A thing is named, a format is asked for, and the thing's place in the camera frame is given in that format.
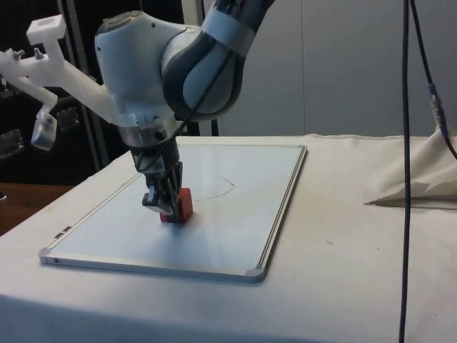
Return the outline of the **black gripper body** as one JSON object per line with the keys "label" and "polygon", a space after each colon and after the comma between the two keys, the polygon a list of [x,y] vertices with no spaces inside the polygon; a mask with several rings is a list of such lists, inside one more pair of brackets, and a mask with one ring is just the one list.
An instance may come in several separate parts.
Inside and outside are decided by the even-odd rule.
{"label": "black gripper body", "polygon": [[130,146],[137,172],[152,177],[167,174],[180,177],[180,156],[175,139],[155,143],[149,146]]}

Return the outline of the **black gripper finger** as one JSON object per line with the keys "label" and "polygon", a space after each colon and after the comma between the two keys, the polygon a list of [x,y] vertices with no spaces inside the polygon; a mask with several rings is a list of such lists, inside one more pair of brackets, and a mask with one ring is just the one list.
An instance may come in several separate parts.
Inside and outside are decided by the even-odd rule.
{"label": "black gripper finger", "polygon": [[145,174],[148,192],[144,194],[142,205],[154,212],[172,214],[168,178],[165,174]]}
{"label": "black gripper finger", "polygon": [[171,211],[166,215],[167,222],[180,223],[183,218],[181,201],[179,196],[182,188],[183,163],[179,161],[175,166],[167,171],[168,195],[170,198]]}

